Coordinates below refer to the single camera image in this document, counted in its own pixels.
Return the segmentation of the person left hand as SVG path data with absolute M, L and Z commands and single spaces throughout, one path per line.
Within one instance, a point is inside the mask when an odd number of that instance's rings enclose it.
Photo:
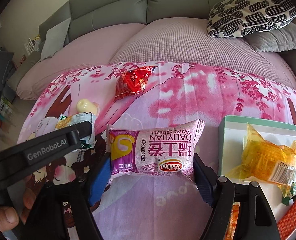
M 0 231 L 5 232 L 15 228 L 20 220 L 26 223 L 30 210 L 36 200 L 36 195 L 31 189 L 26 189 L 23 194 L 24 208 L 21 213 L 21 218 L 13 207 L 0 207 Z

